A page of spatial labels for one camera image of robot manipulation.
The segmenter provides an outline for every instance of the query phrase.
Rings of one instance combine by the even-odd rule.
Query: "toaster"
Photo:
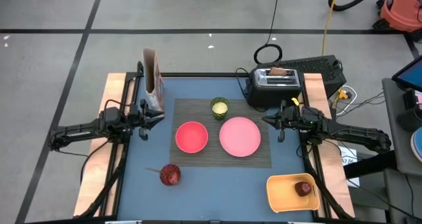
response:
[[[247,103],[253,107],[280,107],[282,100],[293,103],[302,92],[303,73],[295,69],[284,69],[285,76],[270,76],[271,68],[255,68],[247,79],[245,95]]]

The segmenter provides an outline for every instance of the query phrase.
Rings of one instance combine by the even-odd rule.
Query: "orange tray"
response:
[[[297,182],[308,182],[312,191],[310,194],[300,197],[295,190]],[[319,197],[317,185],[310,174],[273,175],[266,181],[266,193],[268,203],[272,211],[317,210]]]

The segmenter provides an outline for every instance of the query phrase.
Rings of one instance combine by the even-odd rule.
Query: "vacuum cleaner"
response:
[[[353,0],[345,5],[334,5],[334,11],[344,11],[363,0]],[[333,0],[328,0],[331,7]],[[422,0],[378,0],[380,20],[373,24],[375,30],[394,29],[409,33],[416,42],[422,38]]]

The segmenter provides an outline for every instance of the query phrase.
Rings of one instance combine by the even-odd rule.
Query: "computer screen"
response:
[[[422,92],[422,56],[398,71],[392,79],[402,86]]]

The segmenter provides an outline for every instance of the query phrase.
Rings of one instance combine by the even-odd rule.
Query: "paper bag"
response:
[[[157,54],[153,49],[144,49],[144,75],[146,100],[151,109],[164,111],[164,84],[158,69]]]

